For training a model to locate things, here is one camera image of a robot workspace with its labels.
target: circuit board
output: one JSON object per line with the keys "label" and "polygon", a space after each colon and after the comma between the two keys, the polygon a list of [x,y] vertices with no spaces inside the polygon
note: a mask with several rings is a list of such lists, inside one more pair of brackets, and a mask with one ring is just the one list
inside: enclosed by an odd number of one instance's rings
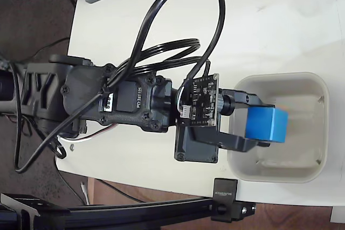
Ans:
{"label": "circuit board", "polygon": [[219,74],[193,79],[183,115],[191,127],[212,127],[217,124]]}

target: white table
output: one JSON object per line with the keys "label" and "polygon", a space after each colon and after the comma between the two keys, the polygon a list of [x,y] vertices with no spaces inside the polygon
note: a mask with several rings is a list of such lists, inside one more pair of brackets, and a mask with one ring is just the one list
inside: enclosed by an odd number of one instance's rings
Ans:
{"label": "white table", "polygon": [[[154,0],[78,0],[69,55],[97,65],[118,65],[130,56],[142,19]],[[305,184],[239,182],[237,199],[259,203],[344,206],[345,0],[226,0],[226,21],[211,55],[211,73],[232,88],[248,75],[316,73],[330,93],[329,149],[324,170]],[[213,35],[217,0],[169,0],[153,22],[145,47],[199,38],[202,53]],[[162,59],[152,58],[148,62]],[[177,88],[190,66],[164,71]],[[89,130],[99,128],[89,123]],[[213,179],[235,178],[226,150],[217,164],[174,160],[175,129],[145,133],[120,125],[92,141],[77,143],[60,170],[151,189],[212,196]]]}

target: white container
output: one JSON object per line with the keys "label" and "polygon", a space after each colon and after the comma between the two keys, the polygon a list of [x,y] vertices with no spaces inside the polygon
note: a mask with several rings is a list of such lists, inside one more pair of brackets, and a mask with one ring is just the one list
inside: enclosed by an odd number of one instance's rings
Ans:
{"label": "white container", "polygon": [[[247,153],[228,151],[233,173],[242,180],[272,183],[306,183],[326,163],[329,93],[325,82],[308,72],[254,75],[235,89],[257,94],[265,103],[288,112],[285,143],[255,147]],[[244,136],[247,109],[230,116],[230,133]]]}

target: blue cube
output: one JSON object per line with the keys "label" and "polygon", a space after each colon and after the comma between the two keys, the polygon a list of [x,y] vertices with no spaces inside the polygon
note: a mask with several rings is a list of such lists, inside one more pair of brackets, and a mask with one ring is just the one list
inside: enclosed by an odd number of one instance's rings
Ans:
{"label": "blue cube", "polygon": [[285,142],[288,113],[274,107],[248,108],[246,138]]}

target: metal bracket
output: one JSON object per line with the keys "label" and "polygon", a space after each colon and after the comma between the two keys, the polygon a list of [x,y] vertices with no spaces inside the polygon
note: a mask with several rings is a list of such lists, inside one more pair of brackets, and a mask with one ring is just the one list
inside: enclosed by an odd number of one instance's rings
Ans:
{"label": "metal bracket", "polygon": [[237,180],[216,178],[213,185],[212,221],[231,223],[255,214],[256,204],[236,201]]}
{"label": "metal bracket", "polygon": [[2,205],[17,213],[18,229],[65,229],[65,216],[70,210],[31,195],[1,194]]}

